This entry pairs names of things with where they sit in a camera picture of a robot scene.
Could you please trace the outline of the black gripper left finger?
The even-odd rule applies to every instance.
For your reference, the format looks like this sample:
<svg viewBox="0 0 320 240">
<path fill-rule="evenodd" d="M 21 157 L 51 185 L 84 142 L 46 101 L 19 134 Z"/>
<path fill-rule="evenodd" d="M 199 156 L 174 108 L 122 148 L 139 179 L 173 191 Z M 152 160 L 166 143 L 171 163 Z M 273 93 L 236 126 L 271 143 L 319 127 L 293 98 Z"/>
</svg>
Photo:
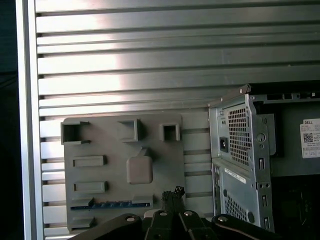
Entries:
<svg viewBox="0 0 320 240">
<path fill-rule="evenodd" d="M 152 217 L 141 218 L 125 213 L 87 231 L 73 236 L 72 240 L 170 240 L 176 213 L 178 191 L 162 193 L 162 208 Z"/>
</svg>

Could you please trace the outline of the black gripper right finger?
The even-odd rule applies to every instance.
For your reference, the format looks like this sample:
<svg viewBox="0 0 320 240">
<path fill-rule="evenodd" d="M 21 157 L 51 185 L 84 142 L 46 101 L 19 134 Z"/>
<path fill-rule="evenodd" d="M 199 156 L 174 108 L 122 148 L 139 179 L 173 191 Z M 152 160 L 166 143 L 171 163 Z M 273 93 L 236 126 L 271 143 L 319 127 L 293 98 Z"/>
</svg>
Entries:
<svg viewBox="0 0 320 240">
<path fill-rule="evenodd" d="M 238 219 L 232 215 L 216 215 L 208 222 L 195 211 L 187 210 L 182 200 L 184 187 L 177 186 L 172 194 L 174 210 L 189 240 L 281 240 L 274 232 Z"/>
</svg>

